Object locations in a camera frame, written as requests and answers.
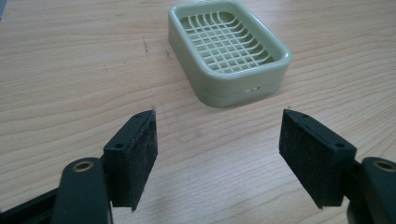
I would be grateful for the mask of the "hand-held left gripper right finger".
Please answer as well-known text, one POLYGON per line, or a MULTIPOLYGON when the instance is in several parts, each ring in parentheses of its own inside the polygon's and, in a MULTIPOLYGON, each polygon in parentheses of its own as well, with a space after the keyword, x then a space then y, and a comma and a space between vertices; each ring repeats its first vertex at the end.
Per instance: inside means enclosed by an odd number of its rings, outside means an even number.
POLYGON ((357 152, 352 144, 316 119, 284 109, 278 149, 318 208, 341 205, 343 172, 357 152))

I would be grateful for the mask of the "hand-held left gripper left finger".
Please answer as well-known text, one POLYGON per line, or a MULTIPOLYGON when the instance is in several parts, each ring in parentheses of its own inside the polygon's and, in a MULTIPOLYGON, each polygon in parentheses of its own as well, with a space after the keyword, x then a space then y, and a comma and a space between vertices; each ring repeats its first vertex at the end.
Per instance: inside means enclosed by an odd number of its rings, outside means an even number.
POLYGON ((134 212, 158 155, 156 112, 133 115, 104 147, 109 200, 134 212))

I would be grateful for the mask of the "pale green soap dish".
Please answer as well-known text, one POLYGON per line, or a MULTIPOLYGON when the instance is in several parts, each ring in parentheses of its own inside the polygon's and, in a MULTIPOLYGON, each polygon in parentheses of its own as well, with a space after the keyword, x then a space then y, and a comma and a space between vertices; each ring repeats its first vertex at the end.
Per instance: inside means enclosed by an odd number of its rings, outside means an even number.
POLYGON ((280 88, 291 52, 238 0, 174 5, 168 24, 171 47, 205 105, 244 105, 280 88))

